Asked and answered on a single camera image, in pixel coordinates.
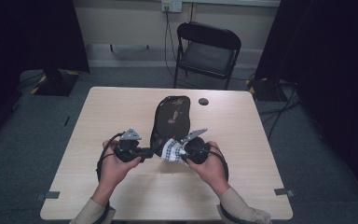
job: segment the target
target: black folding chair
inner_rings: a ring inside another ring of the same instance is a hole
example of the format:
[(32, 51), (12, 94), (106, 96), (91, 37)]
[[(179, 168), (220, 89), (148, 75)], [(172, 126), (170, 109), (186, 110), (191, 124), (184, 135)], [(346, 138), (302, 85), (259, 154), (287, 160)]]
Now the black folding chair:
[[(178, 69), (209, 77), (231, 79), (241, 49), (241, 40), (233, 32), (198, 22), (185, 22), (177, 29), (179, 47), (173, 87), (176, 88)], [(184, 50), (183, 40), (189, 44)]]

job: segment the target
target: sleeve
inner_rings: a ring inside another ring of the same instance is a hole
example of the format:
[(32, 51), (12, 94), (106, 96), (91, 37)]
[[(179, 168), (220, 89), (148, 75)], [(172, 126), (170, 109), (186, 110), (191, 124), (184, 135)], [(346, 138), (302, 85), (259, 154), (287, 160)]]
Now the sleeve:
[(228, 189), (220, 197), (220, 205), (217, 205), (220, 217), (227, 224), (236, 223), (229, 216), (247, 221), (248, 223), (271, 224), (271, 215), (263, 210), (249, 207), (245, 200), (234, 188)]
[[(70, 224), (90, 224), (98, 220), (103, 215), (104, 207), (100, 206), (92, 199), (84, 205), (80, 213), (72, 219)], [(106, 219), (103, 221), (103, 224), (111, 223), (113, 216), (115, 215), (116, 210), (113, 208), (109, 209), (109, 212), (106, 216)]]

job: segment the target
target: gray carpet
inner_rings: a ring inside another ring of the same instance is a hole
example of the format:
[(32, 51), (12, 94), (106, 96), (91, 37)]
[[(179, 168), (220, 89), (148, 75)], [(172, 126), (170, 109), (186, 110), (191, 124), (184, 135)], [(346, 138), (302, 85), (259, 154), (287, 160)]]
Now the gray carpet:
[[(238, 79), (230, 82), (229, 89), (246, 91), (241, 79), (254, 71), (236, 69), (233, 76)], [(24, 73), (21, 79), (38, 73)], [(180, 82), (179, 88), (224, 87), (223, 81), (214, 78), (184, 74), (180, 78), (187, 83)], [(0, 128), (0, 223), (49, 223), (40, 218), (43, 203), (35, 197), (49, 190), (91, 87), (172, 87), (172, 76), (164, 67), (92, 68), (90, 74), (80, 76), (68, 97), (32, 95), (34, 80), (21, 83), (23, 95), (17, 109)], [(289, 96), (291, 88), (285, 92)], [(284, 105), (256, 102), (259, 111)], [(266, 134), (276, 118), (269, 117), (261, 116)], [(270, 136), (283, 184), (296, 195), (290, 198), (294, 217), (283, 223), (358, 223), (358, 183), (340, 157), (321, 141), (316, 127), (304, 106), (298, 105), (282, 113)]]

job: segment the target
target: person's left hand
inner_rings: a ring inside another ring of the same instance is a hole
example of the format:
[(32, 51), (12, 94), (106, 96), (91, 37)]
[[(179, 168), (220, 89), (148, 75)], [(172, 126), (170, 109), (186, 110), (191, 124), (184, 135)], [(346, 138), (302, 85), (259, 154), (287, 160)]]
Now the person's left hand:
[[(104, 141), (103, 147), (105, 147), (107, 143), (108, 140)], [(114, 140), (104, 155), (113, 154), (113, 148), (115, 148), (116, 145), (117, 141)], [(116, 186), (124, 179), (124, 177), (126, 177), (128, 171), (132, 168), (135, 168), (140, 161), (140, 157), (134, 159), (133, 161), (124, 162), (121, 161), (116, 155), (107, 156), (103, 160), (100, 184), (98, 185), (91, 199), (94, 202), (105, 206)]]

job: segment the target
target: chair backrest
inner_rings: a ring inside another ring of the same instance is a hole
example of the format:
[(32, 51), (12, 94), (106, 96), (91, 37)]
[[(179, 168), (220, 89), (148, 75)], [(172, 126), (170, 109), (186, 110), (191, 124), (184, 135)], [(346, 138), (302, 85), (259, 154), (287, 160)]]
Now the chair backrest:
[(178, 26), (179, 43), (181, 38), (195, 41), (204, 45), (211, 45), (221, 49), (241, 49), (240, 38), (228, 29), (217, 28), (198, 22), (184, 22)]

